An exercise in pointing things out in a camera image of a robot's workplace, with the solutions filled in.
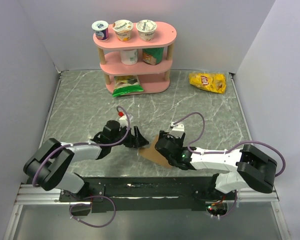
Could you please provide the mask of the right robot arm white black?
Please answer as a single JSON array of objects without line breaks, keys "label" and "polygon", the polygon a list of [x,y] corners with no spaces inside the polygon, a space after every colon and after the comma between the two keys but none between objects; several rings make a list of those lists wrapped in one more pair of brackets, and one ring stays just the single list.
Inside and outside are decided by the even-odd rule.
[{"label": "right robot arm white black", "polygon": [[221,170],[215,182],[208,187],[213,199],[220,199],[234,190],[251,188],[270,194],[274,188],[277,162],[252,144],[233,150],[208,150],[183,146],[185,134],[175,137],[161,131],[154,148],[167,162],[181,170]]}]

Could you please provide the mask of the brown cardboard box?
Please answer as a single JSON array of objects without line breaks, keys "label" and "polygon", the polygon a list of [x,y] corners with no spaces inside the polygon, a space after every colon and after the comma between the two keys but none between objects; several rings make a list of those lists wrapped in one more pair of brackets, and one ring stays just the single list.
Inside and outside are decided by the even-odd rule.
[{"label": "brown cardboard box", "polygon": [[149,147],[139,148],[138,155],[164,168],[171,169],[172,166],[168,163],[166,158],[155,149],[158,139],[159,135],[156,135]]}]

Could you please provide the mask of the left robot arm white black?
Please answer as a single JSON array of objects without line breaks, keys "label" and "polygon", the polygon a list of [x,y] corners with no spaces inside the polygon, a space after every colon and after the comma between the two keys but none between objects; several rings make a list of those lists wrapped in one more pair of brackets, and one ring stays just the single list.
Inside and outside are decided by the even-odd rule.
[{"label": "left robot arm white black", "polygon": [[45,191],[66,190],[77,201],[84,201],[89,195],[89,183],[77,173],[67,172],[72,162],[100,160],[115,146],[139,149],[148,144],[137,126],[109,120],[102,131],[86,142],[65,143],[49,138],[26,162],[23,172]]}]

